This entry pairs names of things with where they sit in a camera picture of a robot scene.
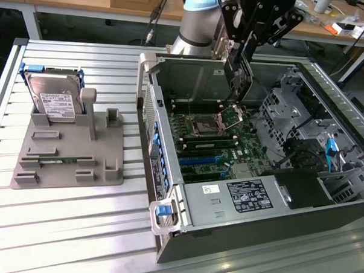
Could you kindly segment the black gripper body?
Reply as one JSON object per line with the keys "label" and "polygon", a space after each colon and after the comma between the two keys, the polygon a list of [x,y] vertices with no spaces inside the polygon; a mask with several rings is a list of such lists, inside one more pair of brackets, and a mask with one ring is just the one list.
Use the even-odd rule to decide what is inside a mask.
{"label": "black gripper body", "polygon": [[242,6],[247,7],[255,7],[259,2],[263,4],[263,6],[277,6],[282,8],[291,9],[296,0],[240,0]]}

